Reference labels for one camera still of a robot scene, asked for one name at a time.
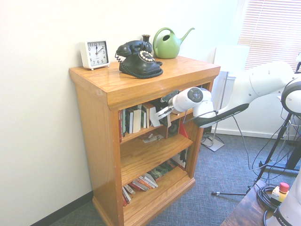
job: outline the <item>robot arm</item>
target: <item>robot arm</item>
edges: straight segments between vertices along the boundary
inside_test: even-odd
[[[258,97],[270,94],[286,86],[286,97],[282,100],[284,108],[294,105],[294,113],[301,116],[301,80],[295,79],[290,65],[285,62],[273,62],[258,66],[237,77],[234,82],[230,101],[221,110],[214,111],[211,93],[206,89],[188,88],[168,101],[168,113],[180,113],[193,109],[194,122],[201,128],[209,127],[218,121],[229,118],[249,107]],[[163,109],[157,116],[163,118],[167,111]]]

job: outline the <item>blue carpet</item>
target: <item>blue carpet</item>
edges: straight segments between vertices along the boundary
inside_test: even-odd
[[[211,195],[212,191],[244,193],[247,186],[253,185],[253,181],[257,178],[248,169],[242,138],[230,135],[218,136],[224,141],[225,146],[217,152],[214,153],[201,146],[195,172],[196,185],[159,214],[148,226],[219,226],[243,199],[243,196],[216,197]],[[253,162],[256,154],[268,140],[254,137],[245,137],[245,140],[250,161]],[[254,168],[258,167],[259,160],[265,161],[274,141],[272,140],[261,152]],[[286,145],[281,156],[285,155],[290,148],[290,145]],[[267,172],[263,174],[263,178],[267,177]],[[273,170],[270,178],[281,172],[282,170]],[[284,181],[291,186],[296,176],[295,171],[285,171],[270,183],[277,185]],[[51,226],[104,225],[92,202],[89,202]]]

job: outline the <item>small black vase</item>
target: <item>small black vase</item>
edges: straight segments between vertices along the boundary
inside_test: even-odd
[[[150,44],[150,35],[148,35],[148,34],[143,34],[142,37],[143,37],[143,41],[144,41],[144,42],[147,42],[147,43]]]

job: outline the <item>window blinds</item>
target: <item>window blinds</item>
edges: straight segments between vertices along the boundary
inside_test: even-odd
[[[246,70],[283,60],[295,71],[301,52],[301,0],[249,0],[238,43],[250,46]]]

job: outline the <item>clock face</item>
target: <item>clock face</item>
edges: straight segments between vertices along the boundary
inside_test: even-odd
[[[108,52],[105,41],[88,42],[87,45],[92,67],[108,63]]]

